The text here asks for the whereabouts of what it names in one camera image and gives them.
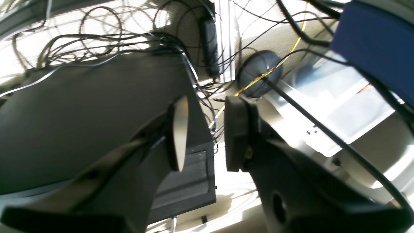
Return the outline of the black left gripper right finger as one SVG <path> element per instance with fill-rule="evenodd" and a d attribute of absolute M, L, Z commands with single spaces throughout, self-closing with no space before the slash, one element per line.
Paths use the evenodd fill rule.
<path fill-rule="evenodd" d="M 241 97 L 226 97 L 224 134 L 227 170 L 250 174 L 269 233 L 405 233 L 413 225 L 407 207 L 356 192 L 289 146 Z"/>

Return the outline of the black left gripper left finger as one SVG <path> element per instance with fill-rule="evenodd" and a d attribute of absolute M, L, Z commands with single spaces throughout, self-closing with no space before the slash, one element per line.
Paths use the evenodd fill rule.
<path fill-rule="evenodd" d="M 144 233 L 164 179 L 185 163 L 186 96 L 71 182 L 35 202 L 11 205 L 2 233 Z"/>

